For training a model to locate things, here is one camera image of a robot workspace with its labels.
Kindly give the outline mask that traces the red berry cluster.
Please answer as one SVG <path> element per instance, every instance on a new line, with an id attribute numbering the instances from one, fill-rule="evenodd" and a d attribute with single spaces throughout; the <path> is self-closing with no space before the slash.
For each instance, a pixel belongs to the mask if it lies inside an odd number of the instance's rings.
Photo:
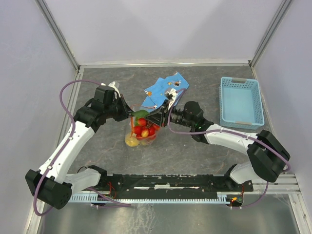
<path id="1" fill-rule="evenodd" d="M 160 127 L 148 120 L 146 110 L 134 111 L 131 116 L 131 134 L 136 135 L 138 140 L 153 140 L 156 138 Z"/>

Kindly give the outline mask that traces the clear zip bag orange zipper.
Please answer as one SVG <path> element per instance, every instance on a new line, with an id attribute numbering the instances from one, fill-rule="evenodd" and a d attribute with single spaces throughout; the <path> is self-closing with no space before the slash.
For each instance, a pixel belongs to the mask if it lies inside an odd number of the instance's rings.
<path id="1" fill-rule="evenodd" d="M 138 104 L 131 106 L 135 115 L 130 117 L 130 122 L 126 127 L 126 145 L 129 147 L 145 146 L 156 139 L 160 127 L 146 119 L 147 114 L 155 108 L 155 106 L 146 107 Z"/>

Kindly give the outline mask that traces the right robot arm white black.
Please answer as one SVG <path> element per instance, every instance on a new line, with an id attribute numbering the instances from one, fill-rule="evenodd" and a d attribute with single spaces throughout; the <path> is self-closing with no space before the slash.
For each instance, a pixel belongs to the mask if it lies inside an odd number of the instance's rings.
<path id="1" fill-rule="evenodd" d="M 257 178 L 276 182 L 281 173 L 291 169 L 290 154 L 271 132 L 263 130 L 255 134 L 221 127 L 208 121 L 195 101 L 187 102 L 183 109 L 176 109 L 165 101 L 146 119 L 160 127 L 169 127 L 171 123 L 189 127 L 187 134 L 197 142 L 219 145 L 246 155 L 248 162 L 232 166 L 223 179 L 230 191 Z"/>

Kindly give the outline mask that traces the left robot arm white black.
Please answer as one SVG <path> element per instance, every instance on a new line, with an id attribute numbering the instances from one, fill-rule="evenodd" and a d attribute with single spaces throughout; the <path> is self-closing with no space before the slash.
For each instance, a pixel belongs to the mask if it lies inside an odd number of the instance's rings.
<path id="1" fill-rule="evenodd" d="M 82 147 L 107 119 L 123 121 L 129 118 L 132 110 L 118 87 L 115 81 L 97 87 L 94 97 L 72 117 L 72 126 L 53 154 L 37 171 L 26 173 L 34 204 L 41 200 L 59 210 L 80 191 L 89 187 L 103 190 L 108 186 L 107 171 L 95 165 L 74 175 L 67 173 Z"/>

